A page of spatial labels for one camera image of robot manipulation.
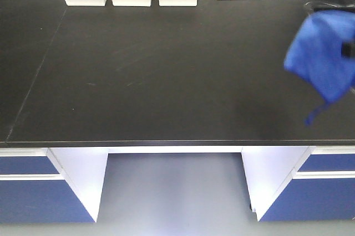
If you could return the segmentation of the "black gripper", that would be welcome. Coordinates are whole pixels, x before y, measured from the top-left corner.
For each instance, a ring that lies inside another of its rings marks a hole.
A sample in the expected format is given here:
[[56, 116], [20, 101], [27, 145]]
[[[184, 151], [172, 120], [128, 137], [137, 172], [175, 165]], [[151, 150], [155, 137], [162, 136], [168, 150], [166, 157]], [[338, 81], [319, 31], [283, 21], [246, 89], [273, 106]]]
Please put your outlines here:
[[341, 55], [347, 59], [355, 58], [355, 42], [353, 40], [342, 43]]

